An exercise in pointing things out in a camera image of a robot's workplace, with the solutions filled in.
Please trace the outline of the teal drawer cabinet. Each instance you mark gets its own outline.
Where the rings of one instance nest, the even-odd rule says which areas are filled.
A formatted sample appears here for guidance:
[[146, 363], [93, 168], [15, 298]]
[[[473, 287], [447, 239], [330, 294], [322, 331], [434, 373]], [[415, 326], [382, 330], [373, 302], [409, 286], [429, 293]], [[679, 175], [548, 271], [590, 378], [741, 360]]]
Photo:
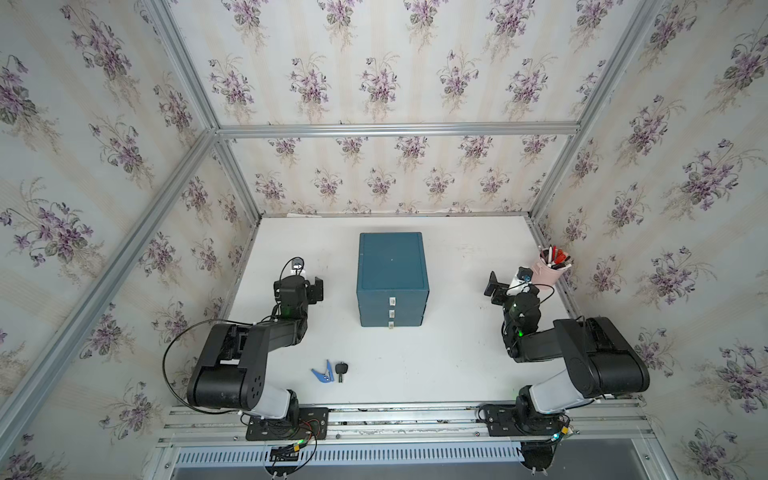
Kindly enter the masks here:
[[420, 232], [362, 233], [356, 296], [362, 291], [422, 290], [430, 294]]

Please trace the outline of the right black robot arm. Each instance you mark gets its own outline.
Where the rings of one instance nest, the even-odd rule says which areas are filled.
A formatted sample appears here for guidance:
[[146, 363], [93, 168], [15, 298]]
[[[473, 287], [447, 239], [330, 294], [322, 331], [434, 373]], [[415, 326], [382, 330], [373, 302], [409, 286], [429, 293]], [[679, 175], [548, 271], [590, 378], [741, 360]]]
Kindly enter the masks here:
[[650, 386], [645, 362], [607, 317], [555, 320], [539, 328], [544, 300], [530, 276], [503, 283], [491, 273], [484, 295], [502, 308], [501, 337], [517, 363], [555, 359], [564, 370], [536, 385], [520, 389], [515, 407], [524, 416], [554, 415], [581, 407], [604, 395], [642, 393]]

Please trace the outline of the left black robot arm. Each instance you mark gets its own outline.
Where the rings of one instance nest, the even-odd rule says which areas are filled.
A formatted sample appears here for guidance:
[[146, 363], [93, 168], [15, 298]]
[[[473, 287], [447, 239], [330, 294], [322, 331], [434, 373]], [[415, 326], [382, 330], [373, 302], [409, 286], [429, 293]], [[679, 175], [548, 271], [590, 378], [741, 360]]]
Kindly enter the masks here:
[[187, 386], [196, 408], [235, 410], [266, 420], [292, 421], [294, 392], [266, 379], [268, 355], [299, 344], [308, 330], [308, 310], [324, 299], [324, 282], [291, 275], [273, 284], [276, 306], [256, 324], [213, 326]]

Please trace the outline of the teal middle drawer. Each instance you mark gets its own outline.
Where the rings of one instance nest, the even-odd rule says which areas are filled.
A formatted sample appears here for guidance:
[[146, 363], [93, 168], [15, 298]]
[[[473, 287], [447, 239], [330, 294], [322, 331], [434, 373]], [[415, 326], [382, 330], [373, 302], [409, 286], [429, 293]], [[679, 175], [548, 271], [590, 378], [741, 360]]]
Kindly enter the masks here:
[[360, 310], [360, 321], [364, 325], [378, 325], [388, 321], [400, 322], [402, 324], [418, 324], [423, 321], [424, 306], [364, 306]]

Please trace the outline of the teal bottom drawer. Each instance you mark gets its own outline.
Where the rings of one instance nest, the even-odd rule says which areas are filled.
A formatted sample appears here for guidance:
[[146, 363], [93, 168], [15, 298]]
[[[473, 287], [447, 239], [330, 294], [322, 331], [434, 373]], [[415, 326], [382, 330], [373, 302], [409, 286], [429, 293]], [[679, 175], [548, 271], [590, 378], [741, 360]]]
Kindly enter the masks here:
[[423, 324], [422, 317], [413, 318], [362, 318], [360, 320], [361, 326], [366, 328], [404, 328], [404, 327], [420, 327]]

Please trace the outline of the pink pen cup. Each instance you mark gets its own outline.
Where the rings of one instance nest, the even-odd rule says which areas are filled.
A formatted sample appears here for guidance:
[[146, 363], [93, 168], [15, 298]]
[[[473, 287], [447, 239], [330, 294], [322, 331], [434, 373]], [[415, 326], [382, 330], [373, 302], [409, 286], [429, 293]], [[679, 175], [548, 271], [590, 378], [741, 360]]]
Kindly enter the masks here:
[[548, 285], [554, 287], [557, 281], [563, 276], [564, 273], [570, 271], [570, 267], [566, 266], [561, 269], [554, 269], [546, 264], [542, 259], [538, 259], [531, 266], [533, 271], [531, 282], [538, 285]]

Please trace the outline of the pens in cup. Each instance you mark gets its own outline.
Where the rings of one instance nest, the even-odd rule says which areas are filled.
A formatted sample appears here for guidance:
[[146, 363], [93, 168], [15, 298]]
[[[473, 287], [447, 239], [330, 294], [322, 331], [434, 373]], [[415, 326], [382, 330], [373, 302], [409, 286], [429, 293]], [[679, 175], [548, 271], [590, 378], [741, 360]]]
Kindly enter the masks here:
[[571, 255], [554, 245], [542, 249], [539, 257], [544, 262], [544, 265], [552, 270], [564, 270], [572, 265]]

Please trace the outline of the blue plastic clip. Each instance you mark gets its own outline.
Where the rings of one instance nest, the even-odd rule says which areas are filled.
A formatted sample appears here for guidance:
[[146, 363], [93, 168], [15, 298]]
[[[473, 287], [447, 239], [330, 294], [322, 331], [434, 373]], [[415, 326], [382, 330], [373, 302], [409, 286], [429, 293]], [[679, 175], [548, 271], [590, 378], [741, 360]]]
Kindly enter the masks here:
[[316, 377], [316, 379], [319, 382], [323, 384], [329, 384], [335, 381], [334, 368], [329, 360], [326, 361], [324, 371], [318, 371], [316, 369], [312, 369], [311, 373]]

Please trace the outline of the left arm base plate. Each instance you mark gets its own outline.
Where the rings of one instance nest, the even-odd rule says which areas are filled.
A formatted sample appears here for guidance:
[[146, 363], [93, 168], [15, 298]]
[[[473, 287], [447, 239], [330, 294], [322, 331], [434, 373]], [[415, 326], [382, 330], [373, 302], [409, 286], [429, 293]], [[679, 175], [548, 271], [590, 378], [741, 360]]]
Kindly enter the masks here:
[[247, 424], [247, 441], [324, 440], [329, 425], [328, 408], [300, 407], [285, 419], [252, 417]]

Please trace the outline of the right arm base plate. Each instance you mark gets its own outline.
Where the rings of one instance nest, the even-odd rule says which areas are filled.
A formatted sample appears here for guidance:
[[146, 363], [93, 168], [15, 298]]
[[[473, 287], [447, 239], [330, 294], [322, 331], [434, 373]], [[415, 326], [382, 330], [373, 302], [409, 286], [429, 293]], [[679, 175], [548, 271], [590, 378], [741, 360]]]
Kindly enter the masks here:
[[564, 413], [541, 414], [527, 404], [482, 404], [477, 409], [477, 420], [491, 437], [559, 438], [570, 425]]

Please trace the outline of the aluminium mounting rail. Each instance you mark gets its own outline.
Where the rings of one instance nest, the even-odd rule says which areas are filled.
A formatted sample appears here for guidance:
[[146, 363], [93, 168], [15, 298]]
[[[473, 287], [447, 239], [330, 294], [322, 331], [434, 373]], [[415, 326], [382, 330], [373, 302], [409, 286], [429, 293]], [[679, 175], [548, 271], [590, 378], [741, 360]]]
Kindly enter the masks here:
[[[329, 404], [317, 413], [307, 407], [311, 420], [304, 421], [297, 438], [309, 429], [317, 432], [324, 445], [333, 443], [450, 442], [490, 441], [495, 438], [533, 441], [552, 435], [526, 435], [510, 422], [480, 411], [476, 402], [443, 403], [362, 403]], [[599, 400], [568, 410], [569, 431], [573, 440], [656, 438], [648, 418], [635, 400]], [[231, 446], [248, 442], [276, 440], [287, 442], [285, 428], [268, 430], [257, 420], [246, 420], [239, 413], [207, 415], [173, 407], [164, 415], [158, 433], [159, 447]]]

